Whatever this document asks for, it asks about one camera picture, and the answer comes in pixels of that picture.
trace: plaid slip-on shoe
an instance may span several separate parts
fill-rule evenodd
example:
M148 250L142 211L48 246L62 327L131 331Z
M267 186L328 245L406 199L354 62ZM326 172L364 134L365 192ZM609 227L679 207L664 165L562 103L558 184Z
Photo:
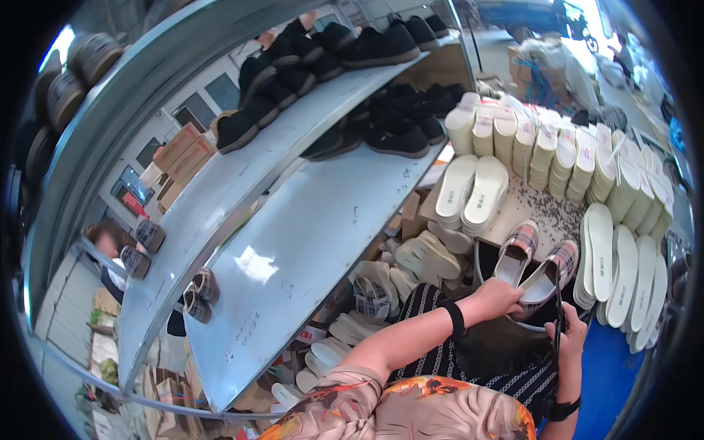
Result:
M151 260L131 246L125 246L120 252L120 260L125 265L125 272L136 279L144 278L146 271L149 270Z
M183 294L184 310L197 321L203 324L210 320L210 306L203 301L200 296L189 287Z
M579 262L579 248L572 240L563 241L553 248L540 263L540 266L519 287L524 290L523 297L518 303L523 307L522 313L512 313L511 318L524 321L536 310L542 307L550 298L555 296L558 287L555 280L560 271L559 288L565 288L577 271Z
M137 241L149 253L156 253L164 242L165 237L164 229L146 218L142 219L137 225Z
M379 325L386 320L391 308L391 299L384 287L369 280L367 277L357 276L352 285L356 310L370 324Z
M193 277L193 289L207 303L215 304L220 298L220 290L213 273L208 268L200 268Z
M537 247L538 225L533 220L514 226L499 250L494 277L518 287Z

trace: blue floor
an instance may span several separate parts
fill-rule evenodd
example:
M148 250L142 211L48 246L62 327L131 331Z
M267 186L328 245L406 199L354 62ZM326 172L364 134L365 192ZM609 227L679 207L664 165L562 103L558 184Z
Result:
M632 355L626 335L593 320L582 356L582 408L574 440L601 440L621 413L645 351Z

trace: person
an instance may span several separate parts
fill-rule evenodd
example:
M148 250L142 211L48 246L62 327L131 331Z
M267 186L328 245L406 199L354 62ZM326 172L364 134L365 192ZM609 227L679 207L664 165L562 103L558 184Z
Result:
M618 42L621 45L621 50L616 50L613 46L607 46L614 51L614 63L618 63L623 69L623 75L626 77L629 87L633 81L633 58L631 51L628 48L628 39L623 34L616 34Z
M120 260L120 251L124 246L134 246L138 251L144 251L144 247L139 242L136 242L132 237L126 234L117 223L109 219L88 226L84 230L83 235L95 245L96 250L102 252L115 264L123 268L125 265L122 264L122 260ZM122 305L127 280L108 269L106 266L101 266L100 280L108 292L110 292L110 295ZM179 298L178 302L183 305L183 297ZM169 322L166 325L166 331L173 336L186 336L186 325L184 324L182 313L176 310L171 312Z
M586 338L573 306L564 304L559 368L547 356L517 374L469 379L455 359L458 331L522 310L522 295L491 278L451 303L436 287L419 284L400 322L364 339L260 439L535 439L540 420L529 409L552 388L559 410L551 411L540 438L571 439ZM451 311L453 304L459 310ZM555 323L545 327L554 340Z

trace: metal shelf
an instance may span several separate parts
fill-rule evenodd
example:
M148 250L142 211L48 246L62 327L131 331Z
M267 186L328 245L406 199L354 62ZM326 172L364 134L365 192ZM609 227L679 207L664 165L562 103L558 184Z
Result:
M161 220L167 237L147 276L127 284L120 325L120 387L131 388L179 296L249 206L333 124L428 54L408 63L346 72L317 86L249 145L216 154L203 167Z
M210 322L186 316L212 411L227 410L308 323L444 145L409 159L363 144L305 163L227 244L211 264L222 293Z

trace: floral shirt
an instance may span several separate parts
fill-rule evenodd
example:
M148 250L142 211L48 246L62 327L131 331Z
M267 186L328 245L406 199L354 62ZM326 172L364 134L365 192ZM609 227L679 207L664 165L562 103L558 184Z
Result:
M507 394L447 377L386 389L367 368L335 368L260 437L269 439L535 440L528 410Z

